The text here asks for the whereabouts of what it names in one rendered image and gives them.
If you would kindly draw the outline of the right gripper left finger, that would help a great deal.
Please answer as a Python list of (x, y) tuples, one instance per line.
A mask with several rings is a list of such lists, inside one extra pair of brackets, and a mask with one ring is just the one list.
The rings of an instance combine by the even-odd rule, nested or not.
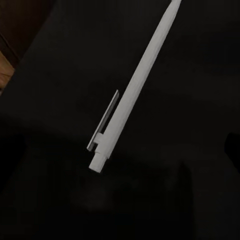
[(26, 144), (22, 133), (0, 138), (0, 193), (25, 153)]

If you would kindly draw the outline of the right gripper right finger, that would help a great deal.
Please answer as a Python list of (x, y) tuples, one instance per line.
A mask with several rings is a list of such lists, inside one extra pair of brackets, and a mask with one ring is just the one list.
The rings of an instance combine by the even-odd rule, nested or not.
[(224, 146), (224, 151), (240, 173), (240, 135), (229, 133)]

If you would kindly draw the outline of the pen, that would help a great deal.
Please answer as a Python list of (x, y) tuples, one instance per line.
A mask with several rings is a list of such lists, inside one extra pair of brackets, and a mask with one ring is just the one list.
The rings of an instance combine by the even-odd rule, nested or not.
[(119, 97), (118, 90), (116, 91), (96, 131), (94, 132), (87, 149), (91, 152), (94, 144), (97, 144), (95, 156), (89, 166), (89, 168), (96, 173), (100, 173), (105, 165), (105, 162), (109, 160), (175, 21), (180, 5), (181, 0), (171, 0), (171, 4), (164, 13), (131, 81), (129, 82), (129, 85), (127, 86), (110, 122), (108, 123), (104, 134), (101, 134), (101, 131)]

